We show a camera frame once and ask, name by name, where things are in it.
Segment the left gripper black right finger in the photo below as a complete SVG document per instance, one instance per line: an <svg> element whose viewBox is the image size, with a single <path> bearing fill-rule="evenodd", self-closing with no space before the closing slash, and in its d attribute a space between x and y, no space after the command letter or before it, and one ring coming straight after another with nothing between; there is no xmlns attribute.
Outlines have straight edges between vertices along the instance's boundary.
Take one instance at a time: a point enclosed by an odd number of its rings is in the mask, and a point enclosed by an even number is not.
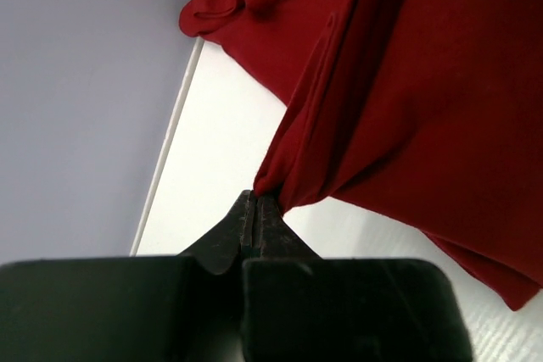
<svg viewBox="0 0 543 362"><path fill-rule="evenodd" d="M242 266L248 361L470 361L451 282L421 259L323 259L255 205Z"/></svg>

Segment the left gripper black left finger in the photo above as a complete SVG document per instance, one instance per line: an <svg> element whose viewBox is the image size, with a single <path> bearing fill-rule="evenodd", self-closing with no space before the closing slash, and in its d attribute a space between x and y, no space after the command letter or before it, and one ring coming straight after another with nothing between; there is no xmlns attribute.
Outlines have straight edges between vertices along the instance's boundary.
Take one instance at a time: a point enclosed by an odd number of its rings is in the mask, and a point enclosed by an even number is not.
<svg viewBox="0 0 543 362"><path fill-rule="evenodd" d="M240 249L255 198L178 255L1 269L4 361L239 361Z"/></svg>

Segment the dark red t shirt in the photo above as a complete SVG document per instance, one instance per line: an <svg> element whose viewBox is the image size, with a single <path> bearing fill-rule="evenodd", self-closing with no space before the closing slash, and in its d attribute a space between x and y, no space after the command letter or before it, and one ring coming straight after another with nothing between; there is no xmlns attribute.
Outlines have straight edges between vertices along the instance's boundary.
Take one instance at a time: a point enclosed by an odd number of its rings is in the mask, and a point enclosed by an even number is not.
<svg viewBox="0 0 543 362"><path fill-rule="evenodd" d="M416 227L521 309L542 288L542 0L191 0L287 107L255 176Z"/></svg>

